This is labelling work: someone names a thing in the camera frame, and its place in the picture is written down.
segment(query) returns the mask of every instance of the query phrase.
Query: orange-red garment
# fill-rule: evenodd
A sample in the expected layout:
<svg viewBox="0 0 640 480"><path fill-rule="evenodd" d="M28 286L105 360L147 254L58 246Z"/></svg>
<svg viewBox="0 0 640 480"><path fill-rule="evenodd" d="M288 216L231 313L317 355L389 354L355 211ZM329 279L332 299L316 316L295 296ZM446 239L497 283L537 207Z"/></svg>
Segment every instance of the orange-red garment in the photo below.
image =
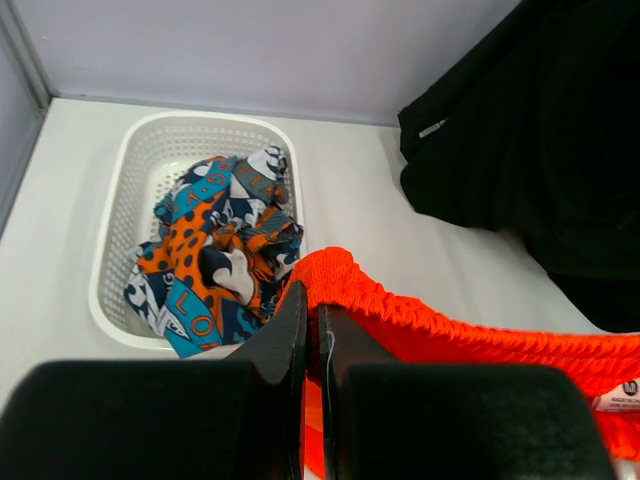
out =
<svg viewBox="0 0 640 480"><path fill-rule="evenodd" d="M341 248L328 248L302 259L289 285L297 280L307 288L312 328L317 326L319 305L342 306L376 341L405 362L551 366L563 370L589 400L640 377L639 335L558 335L450 320L416 298L385 291ZM321 396L310 385L306 396L306 464L323 475ZM640 460L640 417L613 412L594 415L614 457Z"/></svg>

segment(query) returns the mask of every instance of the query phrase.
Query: white label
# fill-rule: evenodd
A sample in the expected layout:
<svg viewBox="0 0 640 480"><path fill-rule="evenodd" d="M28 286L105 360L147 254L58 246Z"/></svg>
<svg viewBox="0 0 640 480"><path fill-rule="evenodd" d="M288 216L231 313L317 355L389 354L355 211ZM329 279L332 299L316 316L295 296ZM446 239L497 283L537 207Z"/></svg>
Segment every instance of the white label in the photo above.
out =
<svg viewBox="0 0 640 480"><path fill-rule="evenodd" d="M431 135L433 132L437 132L438 130L440 130L440 127L442 127L442 125L444 125L446 122L447 122L447 119L445 118L444 120L440 120L435 125L431 125L430 127L425 128L423 131L421 131L418 134L418 137L424 138Z"/></svg>
<svg viewBox="0 0 640 480"><path fill-rule="evenodd" d="M593 400L593 408L599 412L640 411L640 379L618 385L609 393Z"/></svg>

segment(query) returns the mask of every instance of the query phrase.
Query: laundry basket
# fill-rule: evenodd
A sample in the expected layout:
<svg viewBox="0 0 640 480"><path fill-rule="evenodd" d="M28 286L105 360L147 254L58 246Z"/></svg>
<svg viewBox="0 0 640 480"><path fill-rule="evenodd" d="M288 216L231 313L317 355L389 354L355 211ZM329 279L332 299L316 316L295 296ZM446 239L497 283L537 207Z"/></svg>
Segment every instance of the laundry basket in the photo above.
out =
<svg viewBox="0 0 640 480"><path fill-rule="evenodd" d="M215 155L247 156L269 145L281 147L289 159L284 211L304 224L295 151L278 128L241 116L192 112L153 115L131 127L109 185L89 285L91 314L105 333L134 347L171 348L124 300L132 249L157 233L153 207L187 168ZM225 347L215 350L222 354Z"/></svg>

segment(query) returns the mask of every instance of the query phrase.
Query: cartoon print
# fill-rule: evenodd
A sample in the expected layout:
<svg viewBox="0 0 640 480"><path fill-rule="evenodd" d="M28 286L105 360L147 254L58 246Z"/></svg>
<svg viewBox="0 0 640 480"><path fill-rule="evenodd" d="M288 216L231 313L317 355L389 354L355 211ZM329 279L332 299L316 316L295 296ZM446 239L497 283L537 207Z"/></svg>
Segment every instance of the cartoon print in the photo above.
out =
<svg viewBox="0 0 640 480"><path fill-rule="evenodd" d="M203 160L155 206L160 235L132 251L124 296L179 357L243 342L273 315L303 235L277 206L286 166L278 147Z"/></svg>

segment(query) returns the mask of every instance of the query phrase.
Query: black garment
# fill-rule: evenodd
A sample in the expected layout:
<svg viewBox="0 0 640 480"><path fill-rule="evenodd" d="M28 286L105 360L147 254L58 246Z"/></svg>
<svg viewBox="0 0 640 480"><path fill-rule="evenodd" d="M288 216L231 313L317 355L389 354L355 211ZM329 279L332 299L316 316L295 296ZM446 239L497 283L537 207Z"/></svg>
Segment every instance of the black garment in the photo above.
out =
<svg viewBox="0 0 640 480"><path fill-rule="evenodd" d="M587 316L631 295L612 285L640 282L640 0L524 0L399 119L418 212L518 229ZM616 331L640 330L627 300Z"/></svg>

